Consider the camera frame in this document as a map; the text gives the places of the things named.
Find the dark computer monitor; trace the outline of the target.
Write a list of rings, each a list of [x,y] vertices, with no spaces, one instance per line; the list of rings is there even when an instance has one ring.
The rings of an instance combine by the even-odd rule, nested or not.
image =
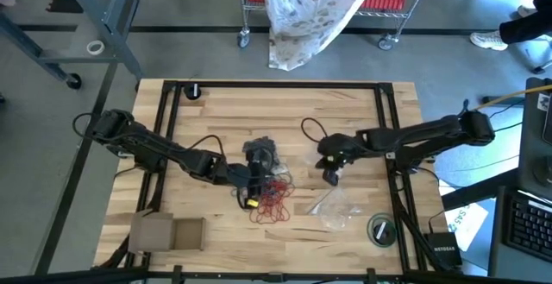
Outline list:
[[[518,163],[518,186],[543,199],[552,200],[552,136],[549,142],[547,128],[549,101],[552,98],[552,80],[529,78],[526,88],[549,85],[549,89],[527,92]]]

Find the green tape roll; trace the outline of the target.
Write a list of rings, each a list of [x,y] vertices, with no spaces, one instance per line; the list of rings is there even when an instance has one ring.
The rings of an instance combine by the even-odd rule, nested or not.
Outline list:
[[[367,236],[369,237],[370,241],[371,241],[372,243],[374,243],[374,244],[375,244],[376,246],[378,246],[378,247],[381,247],[381,248],[388,248],[388,247],[391,247],[392,245],[387,246],[387,247],[380,246],[380,245],[378,245],[378,244],[373,240],[373,236],[372,236],[372,227],[373,227],[373,222],[374,222],[374,220],[377,219],[377,218],[385,218],[385,219],[387,219],[387,220],[389,220],[389,221],[391,222],[391,224],[392,224],[392,226],[393,226],[393,229],[394,229],[394,235],[395,235],[395,237],[394,237],[394,242],[393,242],[392,245],[394,245],[395,242],[397,241],[397,230],[396,230],[395,224],[394,224],[394,222],[393,222],[393,220],[392,220],[392,216],[389,215],[389,214],[387,214],[387,213],[377,213],[377,214],[374,214],[374,215],[369,219],[369,221],[368,221],[368,223],[367,223]]]

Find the red thin rubber bands tangle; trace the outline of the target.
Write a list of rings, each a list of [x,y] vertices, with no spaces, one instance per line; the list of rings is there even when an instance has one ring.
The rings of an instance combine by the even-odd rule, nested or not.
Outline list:
[[[249,213],[249,220],[255,224],[275,224],[288,221],[291,213],[285,206],[295,187],[284,180],[269,180],[260,190],[259,198]]]

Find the grey computer desk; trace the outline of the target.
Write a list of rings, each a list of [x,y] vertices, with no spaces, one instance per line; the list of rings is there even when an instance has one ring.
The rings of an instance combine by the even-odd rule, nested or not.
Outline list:
[[[495,198],[495,212],[492,226],[492,241],[488,273],[491,277],[517,281],[533,281],[552,284],[552,263],[530,256],[521,250],[508,246],[503,237],[505,228],[505,195],[509,192],[524,192],[520,187],[510,186],[509,180],[515,179],[515,170],[511,170],[478,184],[461,187],[442,197],[444,208],[449,211],[482,199]]]

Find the white floral cloth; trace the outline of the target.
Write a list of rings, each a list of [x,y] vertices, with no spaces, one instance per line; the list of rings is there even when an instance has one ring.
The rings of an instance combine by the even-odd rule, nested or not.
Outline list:
[[[265,0],[270,21],[268,66],[291,71],[322,52],[364,0]]]

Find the grey chair base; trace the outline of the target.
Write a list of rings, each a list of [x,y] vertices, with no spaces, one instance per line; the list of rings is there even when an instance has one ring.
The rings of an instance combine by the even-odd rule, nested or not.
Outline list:
[[[515,47],[523,68],[536,75],[552,73],[552,38],[544,36]]]

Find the wooden workbench grey steel frame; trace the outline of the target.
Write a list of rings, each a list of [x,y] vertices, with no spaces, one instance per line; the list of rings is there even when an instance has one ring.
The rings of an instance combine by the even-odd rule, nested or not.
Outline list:
[[[25,34],[2,11],[0,11],[0,33],[23,51],[33,62],[57,80],[72,89],[82,85],[76,73],[67,73],[60,66],[73,63],[122,63],[137,79],[143,77],[140,64],[129,45],[127,37],[140,0],[75,0],[83,9],[94,27],[92,40],[100,40],[105,49],[99,55],[89,54],[86,46],[74,51],[58,52],[40,47]]]

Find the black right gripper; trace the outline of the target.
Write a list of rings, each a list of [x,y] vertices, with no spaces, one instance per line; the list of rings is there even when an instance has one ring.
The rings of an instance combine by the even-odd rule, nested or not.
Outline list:
[[[317,152],[322,156],[315,167],[344,167],[361,157],[361,148],[352,136],[336,133],[326,136],[317,144]],[[323,170],[323,179],[330,185],[337,186],[341,178],[341,170],[333,173],[330,169]]]

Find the black round puck white label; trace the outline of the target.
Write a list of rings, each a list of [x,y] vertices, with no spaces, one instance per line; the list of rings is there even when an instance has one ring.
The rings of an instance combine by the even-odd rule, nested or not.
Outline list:
[[[202,95],[201,87],[198,83],[187,83],[184,85],[183,92],[187,99],[197,100]]]
[[[394,229],[391,222],[385,218],[377,218],[372,227],[373,240],[380,246],[387,247],[394,242]]]

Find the open cardboard box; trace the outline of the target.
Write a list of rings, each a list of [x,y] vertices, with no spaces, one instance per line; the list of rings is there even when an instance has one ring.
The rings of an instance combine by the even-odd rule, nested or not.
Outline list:
[[[144,210],[132,217],[128,251],[203,250],[205,233],[205,218],[175,218],[172,213]]]

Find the black network switch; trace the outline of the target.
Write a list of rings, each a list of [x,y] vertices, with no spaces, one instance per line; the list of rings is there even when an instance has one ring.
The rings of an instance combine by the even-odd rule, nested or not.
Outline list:
[[[462,265],[460,248],[454,233],[435,232],[425,234],[424,237],[436,256],[443,262],[454,268]]]

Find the person's leg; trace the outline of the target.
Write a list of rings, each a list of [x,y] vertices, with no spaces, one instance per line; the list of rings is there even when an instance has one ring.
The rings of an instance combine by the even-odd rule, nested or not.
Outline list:
[[[533,40],[552,32],[552,0],[533,0],[532,6],[532,13],[499,25],[499,34],[505,44]]]

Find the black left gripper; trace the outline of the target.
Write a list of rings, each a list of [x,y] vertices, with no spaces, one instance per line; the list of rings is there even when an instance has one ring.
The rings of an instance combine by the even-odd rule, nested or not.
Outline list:
[[[241,163],[221,163],[215,168],[212,184],[236,188],[237,203],[242,210],[255,209],[260,202],[260,185],[249,186],[250,169]]]

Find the white printed paper sheet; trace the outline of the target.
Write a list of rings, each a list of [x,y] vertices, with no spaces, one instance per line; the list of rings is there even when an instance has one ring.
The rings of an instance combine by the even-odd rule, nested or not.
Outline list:
[[[448,230],[455,234],[461,251],[467,251],[483,225],[488,211],[476,203],[445,212]]]

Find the black keyboard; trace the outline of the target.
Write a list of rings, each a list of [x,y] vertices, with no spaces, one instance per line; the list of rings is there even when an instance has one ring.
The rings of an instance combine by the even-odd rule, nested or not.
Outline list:
[[[552,263],[552,203],[522,192],[505,195],[504,242]]]

